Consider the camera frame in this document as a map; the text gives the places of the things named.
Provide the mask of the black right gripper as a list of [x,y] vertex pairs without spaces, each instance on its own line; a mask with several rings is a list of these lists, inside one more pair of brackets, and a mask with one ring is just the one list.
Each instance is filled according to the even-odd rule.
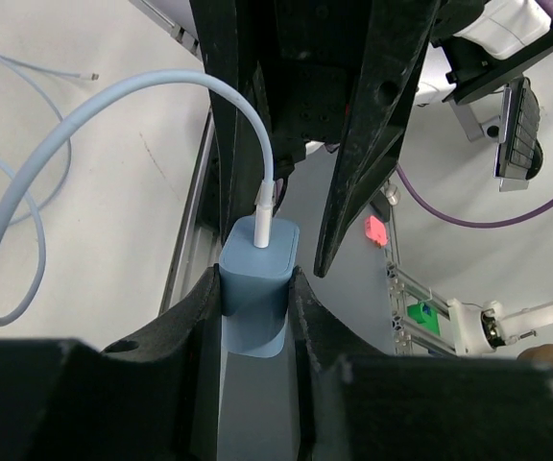
[[[397,166],[440,1],[192,1],[204,71],[257,103],[274,139],[339,146],[314,274],[326,276]],[[210,94],[220,239],[253,211],[263,160],[251,124]]]

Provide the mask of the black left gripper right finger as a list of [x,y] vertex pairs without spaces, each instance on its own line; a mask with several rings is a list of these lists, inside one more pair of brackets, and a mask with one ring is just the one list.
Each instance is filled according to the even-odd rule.
[[302,460],[553,460],[553,368],[380,352],[288,286]]

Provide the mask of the blue charger plug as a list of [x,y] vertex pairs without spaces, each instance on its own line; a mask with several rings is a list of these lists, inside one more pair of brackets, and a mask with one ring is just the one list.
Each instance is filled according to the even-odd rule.
[[262,249],[254,246],[253,233],[254,218],[239,219],[220,254],[223,343],[234,354],[271,358],[284,345],[300,230],[276,219]]

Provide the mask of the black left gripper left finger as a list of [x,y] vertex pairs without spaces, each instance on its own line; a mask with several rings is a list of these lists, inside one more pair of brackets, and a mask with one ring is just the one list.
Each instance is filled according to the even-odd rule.
[[220,279],[102,351],[0,339],[0,460],[213,460]]

